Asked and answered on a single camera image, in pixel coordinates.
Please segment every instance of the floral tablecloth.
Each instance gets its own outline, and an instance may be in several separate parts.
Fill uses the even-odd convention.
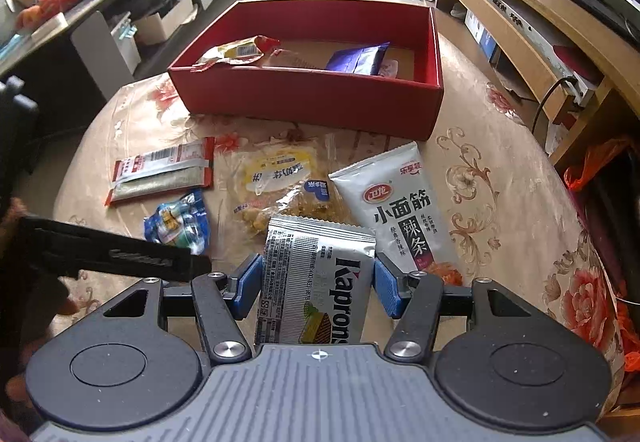
[[[591,240],[560,178],[507,100],[442,35],[440,51],[446,91],[433,134],[420,147],[463,279],[466,284],[479,276],[499,281],[599,348],[614,375],[613,400],[624,358],[609,287]],[[143,218],[167,197],[105,208],[117,159],[205,136],[216,136],[224,149],[292,133],[335,133],[341,165],[406,142],[289,122],[190,117],[164,74],[122,88],[95,118],[66,174],[54,217],[142,237]],[[216,239],[212,256],[232,267],[260,244],[225,237],[229,202],[224,182],[216,178],[216,189],[205,194]],[[134,281],[82,272],[78,281],[68,283],[83,308],[75,317],[58,317],[55,329],[68,327]],[[240,327],[252,340],[255,315]],[[455,319],[442,321],[437,344],[462,327]],[[363,340],[384,345],[392,328],[372,293]]]

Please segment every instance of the red and white snack package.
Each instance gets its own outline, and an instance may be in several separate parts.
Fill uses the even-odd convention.
[[[209,187],[215,137],[118,160],[105,205],[147,195]]]
[[[376,250],[405,273],[458,263],[418,145],[411,142],[345,167],[329,178],[361,226],[376,231]]]

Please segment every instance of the blue gripper pad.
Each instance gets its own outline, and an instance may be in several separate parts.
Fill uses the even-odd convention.
[[[261,287],[262,256],[258,256],[238,280],[238,292],[229,307],[233,319],[239,321],[249,315],[249,310],[254,305]]]
[[[409,303],[398,295],[398,282],[391,272],[376,258],[373,270],[373,289],[391,319],[399,319]]]

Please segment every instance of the barcode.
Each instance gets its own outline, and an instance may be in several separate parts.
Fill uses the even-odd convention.
[[[257,56],[258,55],[258,47],[255,44],[243,44],[242,46],[238,46],[238,53],[236,57],[248,57],[248,56]]]
[[[162,160],[163,158],[169,158],[171,153],[174,152],[174,148],[168,147],[166,149],[161,149],[160,151],[154,151],[151,153],[151,161],[154,160]]]

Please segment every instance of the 卫龙 logo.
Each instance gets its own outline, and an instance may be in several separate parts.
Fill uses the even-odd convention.
[[[388,199],[388,197],[391,196],[392,192],[393,192],[393,187],[391,187],[391,185],[376,184],[374,186],[369,187],[369,189],[367,189],[366,191],[364,191],[362,198],[367,203],[379,203],[379,202],[384,202],[386,199]]]

